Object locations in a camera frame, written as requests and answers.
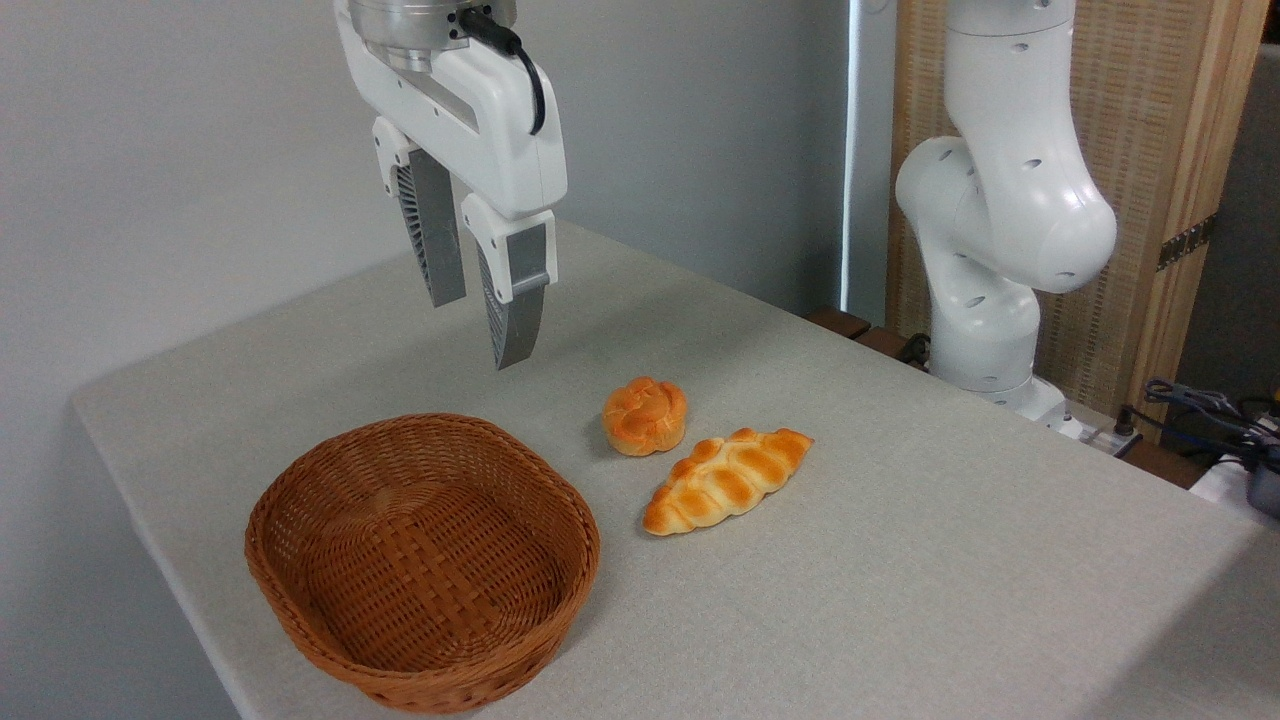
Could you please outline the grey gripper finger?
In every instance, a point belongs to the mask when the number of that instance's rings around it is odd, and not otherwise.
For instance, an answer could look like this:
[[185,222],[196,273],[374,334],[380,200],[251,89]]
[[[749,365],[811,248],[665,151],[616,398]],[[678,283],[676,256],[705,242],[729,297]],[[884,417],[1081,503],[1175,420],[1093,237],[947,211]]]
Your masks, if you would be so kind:
[[541,327],[545,288],[558,281],[556,218],[545,210],[511,220],[477,193],[462,204],[476,240],[495,368],[531,356]]
[[431,304],[466,295],[451,173],[387,118],[372,124],[384,190],[398,204]]

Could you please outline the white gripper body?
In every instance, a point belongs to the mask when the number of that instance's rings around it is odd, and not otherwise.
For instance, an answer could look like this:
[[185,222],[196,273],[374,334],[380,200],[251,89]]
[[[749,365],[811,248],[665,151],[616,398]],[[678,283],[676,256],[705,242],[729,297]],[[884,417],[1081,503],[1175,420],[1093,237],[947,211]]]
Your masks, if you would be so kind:
[[567,191],[556,95],[541,79],[545,117],[524,63],[470,36],[467,10],[499,26],[512,1],[338,1],[335,22],[364,100],[428,155],[515,219]]

